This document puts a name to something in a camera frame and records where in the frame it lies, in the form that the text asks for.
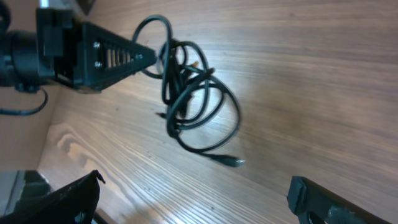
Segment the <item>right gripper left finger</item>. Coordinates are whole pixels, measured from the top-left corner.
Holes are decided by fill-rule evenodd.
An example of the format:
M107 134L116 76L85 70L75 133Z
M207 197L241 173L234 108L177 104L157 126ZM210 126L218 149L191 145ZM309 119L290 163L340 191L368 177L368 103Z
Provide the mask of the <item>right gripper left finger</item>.
M58 190L52 190L36 170L20 170L1 211L1 224L104 223L105 219L96 211L100 182L105 180L93 170Z

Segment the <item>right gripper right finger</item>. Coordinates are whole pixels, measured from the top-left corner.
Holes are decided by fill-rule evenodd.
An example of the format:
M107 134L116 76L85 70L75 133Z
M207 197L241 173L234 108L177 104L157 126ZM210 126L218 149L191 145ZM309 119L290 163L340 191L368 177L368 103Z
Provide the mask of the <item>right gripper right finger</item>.
M287 202L300 224L386 223L332 191L302 176L293 176Z

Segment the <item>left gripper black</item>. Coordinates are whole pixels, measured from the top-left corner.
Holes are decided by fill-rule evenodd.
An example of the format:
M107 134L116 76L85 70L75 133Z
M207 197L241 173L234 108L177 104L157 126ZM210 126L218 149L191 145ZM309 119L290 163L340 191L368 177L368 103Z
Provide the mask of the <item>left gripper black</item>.
M35 18L39 85L99 92L157 61L148 47L90 22L81 26L71 9L38 8Z

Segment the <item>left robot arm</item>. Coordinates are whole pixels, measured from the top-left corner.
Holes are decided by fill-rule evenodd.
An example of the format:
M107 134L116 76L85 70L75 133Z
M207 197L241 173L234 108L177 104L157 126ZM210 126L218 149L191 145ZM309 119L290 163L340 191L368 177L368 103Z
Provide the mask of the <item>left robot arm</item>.
M100 92L156 63L154 50L100 26L71 10L38 8L36 30L9 31L11 12L1 3L1 86L35 92L57 82Z

